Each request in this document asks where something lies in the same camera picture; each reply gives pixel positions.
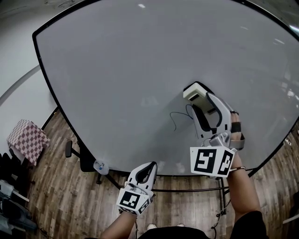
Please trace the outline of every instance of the checkered cloth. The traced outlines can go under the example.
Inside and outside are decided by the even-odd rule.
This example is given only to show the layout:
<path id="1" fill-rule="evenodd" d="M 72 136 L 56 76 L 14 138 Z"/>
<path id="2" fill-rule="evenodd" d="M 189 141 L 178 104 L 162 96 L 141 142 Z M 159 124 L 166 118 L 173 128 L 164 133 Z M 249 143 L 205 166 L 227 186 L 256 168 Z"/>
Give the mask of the checkered cloth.
<path id="1" fill-rule="evenodd" d="M 36 165 L 37 158 L 43 148 L 48 147 L 50 139 L 45 132 L 30 120 L 20 120 L 7 138 L 8 146 L 14 146 L 32 164 Z"/>

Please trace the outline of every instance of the person's left arm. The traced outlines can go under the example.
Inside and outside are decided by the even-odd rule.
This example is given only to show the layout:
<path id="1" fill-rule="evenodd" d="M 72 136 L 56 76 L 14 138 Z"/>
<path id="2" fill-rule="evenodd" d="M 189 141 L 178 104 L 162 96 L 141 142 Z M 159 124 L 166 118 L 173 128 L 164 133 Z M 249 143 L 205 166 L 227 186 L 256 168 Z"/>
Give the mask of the person's left arm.
<path id="1" fill-rule="evenodd" d="M 101 234 L 101 239 L 127 239 L 137 216 L 123 211 L 122 214 Z"/>

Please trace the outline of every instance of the white marker board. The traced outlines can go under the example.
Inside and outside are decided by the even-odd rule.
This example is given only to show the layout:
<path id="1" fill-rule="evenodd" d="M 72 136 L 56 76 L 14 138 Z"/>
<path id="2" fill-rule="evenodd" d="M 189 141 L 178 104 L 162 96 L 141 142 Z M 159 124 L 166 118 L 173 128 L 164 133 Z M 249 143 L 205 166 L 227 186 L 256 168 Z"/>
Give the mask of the white marker board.
<path id="1" fill-rule="evenodd" d="M 272 154 L 299 114 L 298 40 L 235 1 L 85 1 L 34 40 L 54 98 L 111 169 L 156 161 L 158 174 L 191 174 L 194 123 L 172 114 L 174 131 L 169 114 L 185 113 L 183 89 L 194 81 L 240 113 L 248 168 Z"/>

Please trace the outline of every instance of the white wall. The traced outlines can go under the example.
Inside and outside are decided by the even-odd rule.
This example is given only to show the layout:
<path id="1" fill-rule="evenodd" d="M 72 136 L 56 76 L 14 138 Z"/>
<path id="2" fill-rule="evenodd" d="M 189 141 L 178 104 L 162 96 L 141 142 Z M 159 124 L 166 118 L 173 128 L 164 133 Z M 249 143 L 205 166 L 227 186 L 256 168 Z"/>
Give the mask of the white wall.
<path id="1" fill-rule="evenodd" d="M 8 153 L 6 139 L 19 120 L 31 120 L 42 127 L 56 108 L 42 72 L 26 76 L 38 66 L 32 33 L 65 7 L 16 5 L 24 2 L 4 0 L 0 4 L 1 154 Z"/>

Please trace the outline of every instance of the person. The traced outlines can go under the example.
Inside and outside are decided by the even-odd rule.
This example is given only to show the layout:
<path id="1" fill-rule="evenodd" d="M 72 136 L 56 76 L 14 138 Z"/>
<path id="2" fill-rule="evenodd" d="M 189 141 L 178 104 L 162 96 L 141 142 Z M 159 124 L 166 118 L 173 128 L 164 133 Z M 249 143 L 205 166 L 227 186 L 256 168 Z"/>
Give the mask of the person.
<path id="1" fill-rule="evenodd" d="M 240 122 L 239 115 L 231 114 L 232 122 Z M 241 132 L 232 133 L 232 140 L 240 140 Z M 232 169 L 242 166 L 239 154 L 236 153 Z M 228 175 L 228 186 L 231 204 L 235 210 L 235 225 L 231 239 L 267 239 L 266 227 L 263 222 L 260 203 L 256 190 L 244 169 L 235 170 Z M 127 239 L 136 221 L 136 215 L 122 214 L 102 233 L 101 239 Z M 153 224 L 139 239 L 185 238 L 207 239 L 203 231 L 184 227 L 157 228 Z"/>

